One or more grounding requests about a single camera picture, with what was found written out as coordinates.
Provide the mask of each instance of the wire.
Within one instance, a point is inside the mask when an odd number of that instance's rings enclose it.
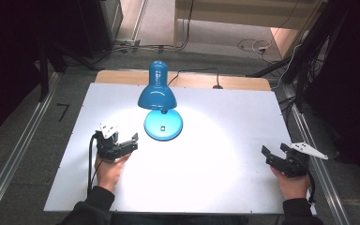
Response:
[[[92,135],[92,138],[90,139],[90,143],[89,143],[89,170],[88,170],[88,174],[87,174],[87,196],[89,196],[90,192],[92,191],[92,178],[91,178],[91,173],[92,173],[92,145],[93,145],[93,140],[97,136],[98,136],[97,133]]]
[[[188,41],[189,41],[189,27],[191,24],[191,16],[192,16],[193,8],[194,8],[194,0],[192,0],[192,2],[191,2],[191,7],[189,9],[188,18],[187,18],[187,37],[181,46],[173,47],[172,45],[139,45],[139,46],[126,45],[126,46],[121,46],[121,47],[112,49],[107,52],[95,54],[94,56],[101,56],[101,57],[97,61],[95,61],[91,64],[94,65],[94,64],[99,63],[110,53],[122,52],[125,50],[144,49],[144,50],[159,50],[159,51],[183,51],[186,48],[186,46],[188,45]]]
[[[278,102],[278,104],[280,105],[280,104],[284,103],[285,101],[294,100],[294,98],[295,98],[295,97],[288,97],[288,98],[285,98],[285,99],[283,99],[283,100],[279,101],[279,102]]]
[[[291,12],[291,14],[289,14],[289,16],[288,16],[288,18],[286,19],[286,21],[285,22],[283,22],[281,25],[280,25],[280,27],[277,29],[277,31],[276,31],[276,33],[273,35],[273,38],[271,39],[271,41],[269,42],[270,44],[269,44],[269,46],[267,46],[267,47],[264,47],[264,48],[268,48],[268,47],[270,47],[271,46],[271,42],[273,42],[273,40],[274,40],[274,38],[276,37],[276,34],[277,34],[277,32],[279,31],[279,29],[280,28],[282,28],[282,26],[283,25],[285,25],[285,23],[287,23],[288,22],[288,20],[291,18],[291,16],[293,15],[293,13],[294,13],[294,10],[297,8],[297,5],[299,4],[299,1],[300,0],[297,0],[296,1],[296,4],[294,4],[294,7],[293,7],[293,9],[292,9],[292,12]]]
[[[278,61],[269,61],[269,60],[266,60],[266,59],[263,57],[263,54],[265,53],[265,51],[262,52],[262,53],[258,53],[258,52],[255,50],[254,44],[255,44],[256,42],[259,42],[259,40],[255,40],[255,39],[251,39],[251,38],[241,39],[241,40],[236,44],[236,46],[238,47],[238,49],[240,49],[240,50],[242,50],[242,51],[245,51],[245,52],[247,51],[247,50],[245,50],[245,47],[244,47],[243,45],[241,45],[241,43],[244,42],[244,41],[246,41],[246,40],[253,40],[252,50],[253,50],[262,60],[264,60],[265,62],[268,63],[268,65],[267,65],[268,67],[269,67],[271,64],[275,64],[276,62],[278,62]],[[279,71],[279,68],[276,69],[276,71],[277,71],[277,73],[279,74],[279,76],[282,75],[282,73]],[[274,73],[272,73],[272,72],[270,72],[270,74],[271,74],[273,77],[278,77],[278,75],[276,75],[276,74],[274,74]]]
[[[93,173],[93,176],[92,176],[92,180],[90,180],[90,184],[93,184],[93,180],[95,179],[95,176],[96,176],[96,173],[98,172],[98,168],[100,168],[100,165],[101,163],[103,162],[104,159],[101,159],[101,161],[99,162],[99,164],[97,165],[96,169],[95,169],[95,172]]]
[[[291,61],[289,61],[289,64],[288,64],[288,66],[286,67],[285,72],[283,72],[283,74],[279,77],[279,80],[278,80],[278,84],[277,84],[277,86],[272,87],[272,88],[271,88],[271,90],[272,90],[272,89],[276,89],[276,88],[278,88],[278,87],[279,87],[279,84],[280,84],[280,81],[282,80],[283,75],[285,75],[285,73],[288,71],[288,69],[289,69],[289,65],[290,65],[290,64],[292,63],[292,61],[293,61],[293,58],[294,58],[294,51],[295,51],[295,50],[296,50],[296,48],[298,48],[300,45],[302,45],[302,44],[299,44],[299,45],[294,46],[294,48],[293,48],[293,52],[292,52],[292,58],[291,58]]]
[[[311,193],[309,193],[309,198],[308,198],[308,203],[309,204],[314,204],[315,200],[314,200],[314,195],[315,195],[315,180],[314,177],[312,177],[311,172],[309,171],[308,167],[306,167],[306,165],[304,165],[299,158],[295,157],[294,159],[296,159],[300,165],[302,165],[302,167],[306,170],[306,173],[308,175],[308,179],[309,179],[309,185],[311,186]]]
[[[288,129],[288,131],[289,131],[289,116],[291,115],[291,111],[292,111],[292,106],[293,106],[293,104],[294,104],[294,101],[295,101],[295,97],[289,97],[289,103],[288,103],[288,105],[285,107],[285,108],[283,108],[282,110],[281,110],[281,112],[283,113],[284,111],[286,111],[285,113],[285,126],[286,126],[286,128]]]
[[[168,83],[168,86],[171,85],[171,83],[179,76],[179,74],[181,72],[193,72],[193,71],[206,71],[206,70],[211,70],[211,69],[215,69],[217,72],[217,76],[216,76],[216,82],[217,82],[217,86],[220,86],[218,83],[218,68],[216,67],[209,67],[209,68],[192,68],[192,69],[183,69],[183,70],[178,70],[176,76],[174,76],[171,81]]]

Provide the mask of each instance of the white table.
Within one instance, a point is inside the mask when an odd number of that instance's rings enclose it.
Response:
[[[135,132],[140,138],[111,210],[283,213],[278,180],[261,153],[265,145],[284,158],[279,146],[291,142],[273,92],[172,87],[184,127],[176,139],[158,142],[143,130],[149,113],[137,106],[143,89],[143,85],[91,83],[45,211],[70,211],[86,198],[88,146],[103,122],[115,125],[120,143]]]

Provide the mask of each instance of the metal frame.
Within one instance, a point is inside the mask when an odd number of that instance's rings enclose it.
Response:
[[[30,121],[22,132],[22,136],[14,147],[10,157],[8,158],[4,169],[0,173],[0,202],[8,189],[8,185],[13,178],[14,173],[20,165],[23,156],[27,150],[28,144],[31,142],[36,130],[38,129],[39,122],[45,114],[49,104],[52,100],[57,84],[59,82],[58,73],[54,72],[50,80],[51,92],[45,97],[42,102],[39,102]]]
[[[294,96],[294,91],[291,84],[284,85],[283,90],[287,98]],[[309,131],[305,116],[298,111],[295,105],[292,106],[292,114],[297,126],[299,127],[300,133],[303,136],[304,142],[308,143],[314,148],[317,148]],[[338,192],[332,182],[332,179],[330,178],[329,173],[323,164],[323,160],[317,157],[311,157],[311,163],[317,173],[318,179],[320,180],[323,193],[332,211],[332,215],[336,224],[351,224],[347,213],[344,210],[341,199],[338,196]]]

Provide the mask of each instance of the hand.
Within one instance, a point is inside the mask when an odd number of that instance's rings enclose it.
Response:
[[[271,171],[278,178],[279,189],[281,190],[285,200],[306,198],[309,186],[309,180],[306,175],[288,178],[285,174],[273,167],[271,167]]]
[[[129,159],[130,155],[131,154],[127,154],[116,161],[103,160],[102,162],[102,159],[96,155],[95,169],[97,169],[97,185],[113,192],[116,188],[116,183],[118,183],[119,176],[121,175],[122,167]]]

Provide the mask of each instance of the sleeve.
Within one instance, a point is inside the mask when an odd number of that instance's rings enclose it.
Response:
[[[322,225],[323,222],[311,214],[307,199],[291,199],[283,202],[285,220],[282,225]]]
[[[74,209],[59,224],[109,224],[109,210],[114,199],[115,196],[109,190],[94,186],[87,199],[84,202],[78,202]]]

